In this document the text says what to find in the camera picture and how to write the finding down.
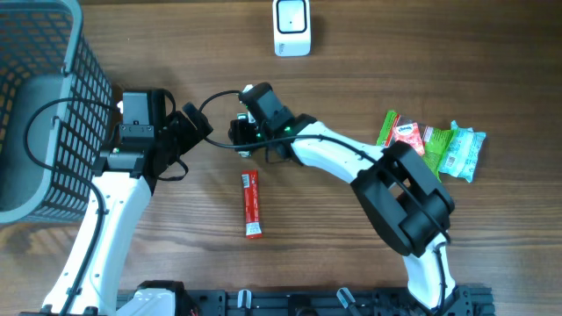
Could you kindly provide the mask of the light blue tissue pack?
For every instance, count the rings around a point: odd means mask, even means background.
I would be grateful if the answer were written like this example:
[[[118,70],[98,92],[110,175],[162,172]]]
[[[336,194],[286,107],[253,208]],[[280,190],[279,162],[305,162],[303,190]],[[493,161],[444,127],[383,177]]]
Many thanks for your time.
[[[456,120],[450,123],[450,130],[452,136],[445,148],[438,171],[463,178],[471,183],[486,133],[475,132],[471,127],[460,127]]]

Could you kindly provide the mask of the red stick packet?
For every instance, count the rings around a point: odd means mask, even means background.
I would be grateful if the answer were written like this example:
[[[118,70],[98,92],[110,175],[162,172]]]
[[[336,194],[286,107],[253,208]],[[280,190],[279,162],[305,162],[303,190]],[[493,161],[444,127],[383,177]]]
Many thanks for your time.
[[[262,238],[263,230],[259,213],[258,173],[256,170],[245,170],[241,173],[241,179],[244,200],[245,235],[248,239]]]

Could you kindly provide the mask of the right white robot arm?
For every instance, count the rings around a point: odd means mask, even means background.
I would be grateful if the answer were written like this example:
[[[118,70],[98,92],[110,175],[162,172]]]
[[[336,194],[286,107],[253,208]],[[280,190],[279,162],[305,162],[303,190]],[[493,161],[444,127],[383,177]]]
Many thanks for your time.
[[[443,314],[456,287],[445,256],[454,202],[415,150],[403,141],[366,144],[296,116],[269,83],[248,85],[237,97],[250,120],[231,128],[234,149],[274,151],[348,183],[379,238],[402,256],[409,294],[423,310]]]

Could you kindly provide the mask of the green gummy candy bag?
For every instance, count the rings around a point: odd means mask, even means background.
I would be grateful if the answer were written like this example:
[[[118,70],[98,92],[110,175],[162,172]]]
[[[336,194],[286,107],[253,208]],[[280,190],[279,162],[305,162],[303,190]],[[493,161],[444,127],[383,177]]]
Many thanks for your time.
[[[386,113],[383,125],[380,129],[376,144],[382,147],[390,147],[396,140],[393,137],[393,128],[409,123],[417,123],[424,144],[425,155],[421,156],[431,172],[441,181],[439,176],[439,164],[443,157],[445,148],[448,146],[452,131],[442,130],[436,127],[427,126],[408,116],[401,115],[396,111],[390,110]]]

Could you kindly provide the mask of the orange Kleenex tissue pack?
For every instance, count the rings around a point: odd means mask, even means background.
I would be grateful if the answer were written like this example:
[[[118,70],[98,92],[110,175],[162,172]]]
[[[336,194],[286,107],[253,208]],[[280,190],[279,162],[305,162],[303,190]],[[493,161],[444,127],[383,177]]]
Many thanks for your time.
[[[417,123],[409,123],[393,128],[393,137],[396,141],[402,141],[411,146],[419,156],[425,155],[422,136]]]

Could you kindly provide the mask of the green white small box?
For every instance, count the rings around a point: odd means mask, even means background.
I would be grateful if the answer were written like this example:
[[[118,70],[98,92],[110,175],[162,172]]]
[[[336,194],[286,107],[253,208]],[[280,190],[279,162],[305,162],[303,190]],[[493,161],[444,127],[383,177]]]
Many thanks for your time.
[[[242,120],[247,120],[248,122],[250,122],[250,113],[238,113],[237,114],[237,119],[242,119]],[[246,151],[239,151],[238,154],[242,157],[242,158],[249,158],[251,156],[251,152],[246,150]]]

